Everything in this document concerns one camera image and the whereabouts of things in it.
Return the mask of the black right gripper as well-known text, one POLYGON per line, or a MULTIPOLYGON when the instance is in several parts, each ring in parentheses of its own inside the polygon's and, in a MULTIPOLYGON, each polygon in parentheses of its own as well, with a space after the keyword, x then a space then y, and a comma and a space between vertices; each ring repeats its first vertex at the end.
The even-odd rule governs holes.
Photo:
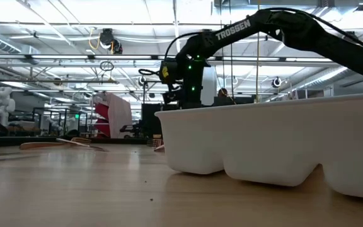
POLYGON ((203 89, 203 71, 210 65, 206 60, 189 60, 183 67, 182 90, 167 91, 162 94, 164 104, 181 101, 182 109, 202 108, 209 105, 202 103, 201 92, 203 89))

